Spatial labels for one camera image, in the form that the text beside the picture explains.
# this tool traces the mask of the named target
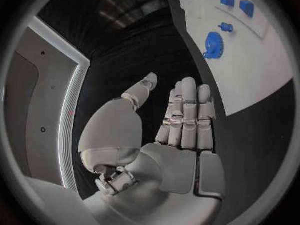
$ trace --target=robotic hand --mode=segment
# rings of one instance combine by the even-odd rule
[[[214,153],[212,119],[216,114],[208,85],[197,89],[191,77],[179,81],[170,92],[155,142],[141,148],[142,122],[136,110],[157,81],[150,73],[92,116],[79,141],[84,166],[100,174],[96,184],[105,196],[120,194],[130,200],[134,193],[128,190],[148,188],[142,184],[150,181],[152,190],[188,195],[186,201],[194,197],[222,200],[225,176],[221,159]]]

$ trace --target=blue cylindrical part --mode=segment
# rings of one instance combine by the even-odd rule
[[[234,26],[231,24],[228,24],[226,22],[222,22],[221,25],[218,25],[219,28],[221,28],[221,30],[223,32],[230,32],[232,33],[234,30]]]

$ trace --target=blue gear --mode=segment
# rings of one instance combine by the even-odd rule
[[[212,31],[205,41],[206,52],[203,53],[205,59],[219,59],[223,55],[224,42],[219,33]]]

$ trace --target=white panel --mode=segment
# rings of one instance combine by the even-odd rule
[[[240,0],[235,0],[231,10],[222,8],[221,0],[194,0],[194,4],[195,8],[185,6],[186,26],[200,51],[206,51],[209,32],[220,33],[224,41],[223,56],[206,61],[227,116],[258,103],[292,79],[287,51],[255,4],[253,18],[240,10]],[[199,8],[201,18],[195,15]],[[232,24],[234,32],[221,31],[218,25],[222,22]]]

